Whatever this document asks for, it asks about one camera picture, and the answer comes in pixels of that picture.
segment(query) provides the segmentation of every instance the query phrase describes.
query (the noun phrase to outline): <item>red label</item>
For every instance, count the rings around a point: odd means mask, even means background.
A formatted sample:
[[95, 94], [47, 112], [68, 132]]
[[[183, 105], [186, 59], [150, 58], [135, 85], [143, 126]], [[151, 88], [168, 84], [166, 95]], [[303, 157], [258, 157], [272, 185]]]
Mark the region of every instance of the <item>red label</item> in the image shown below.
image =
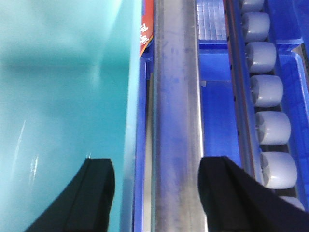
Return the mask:
[[140, 55], [154, 37], [154, 0], [144, 1], [145, 13], [140, 26]]

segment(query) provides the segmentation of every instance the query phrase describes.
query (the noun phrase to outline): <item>stainless steel bar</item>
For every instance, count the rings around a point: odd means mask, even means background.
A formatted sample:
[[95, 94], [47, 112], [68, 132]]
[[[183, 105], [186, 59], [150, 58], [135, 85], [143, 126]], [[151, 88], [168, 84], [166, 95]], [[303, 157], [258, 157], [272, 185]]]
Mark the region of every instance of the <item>stainless steel bar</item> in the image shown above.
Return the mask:
[[254, 106], [239, 2], [224, 0], [224, 10], [242, 165], [249, 175], [262, 183], [260, 147], [255, 132]]
[[155, 1], [154, 232], [205, 231], [197, 189], [203, 156], [195, 0]]

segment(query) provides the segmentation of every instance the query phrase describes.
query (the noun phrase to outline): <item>teal panel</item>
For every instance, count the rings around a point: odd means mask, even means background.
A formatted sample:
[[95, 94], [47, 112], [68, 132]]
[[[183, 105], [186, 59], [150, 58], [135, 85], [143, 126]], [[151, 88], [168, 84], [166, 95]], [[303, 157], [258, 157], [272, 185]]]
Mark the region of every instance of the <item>teal panel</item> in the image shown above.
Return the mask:
[[131, 230], [140, 19], [139, 0], [0, 0], [0, 231], [26, 229], [86, 157], [112, 159], [109, 232]]

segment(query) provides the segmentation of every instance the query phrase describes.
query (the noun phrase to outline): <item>metal rail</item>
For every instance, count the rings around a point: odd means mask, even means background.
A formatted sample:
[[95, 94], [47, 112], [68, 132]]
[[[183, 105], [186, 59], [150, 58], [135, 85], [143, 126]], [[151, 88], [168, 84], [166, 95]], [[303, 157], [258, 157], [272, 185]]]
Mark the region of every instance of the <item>metal rail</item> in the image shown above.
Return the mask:
[[242, 165], [249, 175], [262, 183], [260, 148], [255, 132], [254, 107], [239, 2], [224, 0], [224, 10]]
[[202, 119], [195, 0], [155, 1], [154, 232], [205, 231], [198, 195]]

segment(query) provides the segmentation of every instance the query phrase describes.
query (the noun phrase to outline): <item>blue plastic tray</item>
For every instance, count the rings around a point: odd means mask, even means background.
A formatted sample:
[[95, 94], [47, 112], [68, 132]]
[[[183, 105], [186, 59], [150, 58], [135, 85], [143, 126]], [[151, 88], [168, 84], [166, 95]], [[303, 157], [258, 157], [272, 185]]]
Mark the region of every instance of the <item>blue plastic tray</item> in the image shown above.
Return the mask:
[[[309, 46], [308, 0], [297, 0], [297, 11], [291, 0], [265, 0], [264, 10], [270, 16], [270, 36], [280, 50], [292, 50], [303, 43], [306, 33]], [[301, 32], [297, 22], [299, 13]], [[201, 49], [227, 49], [222, 0], [197, 0], [198, 36]]]
[[227, 51], [200, 52], [205, 156], [228, 156], [241, 165]]
[[202, 49], [227, 49], [222, 0], [197, 0], [199, 46]]
[[293, 0], [299, 27], [309, 54], [309, 0]]
[[309, 96], [301, 57], [293, 52], [279, 53], [283, 82], [282, 109], [288, 115], [292, 134], [291, 155], [297, 164], [297, 192], [306, 211], [309, 205]]
[[303, 43], [302, 33], [297, 21], [293, 1], [266, 0], [264, 11], [270, 17], [271, 41], [279, 50], [289, 50]]

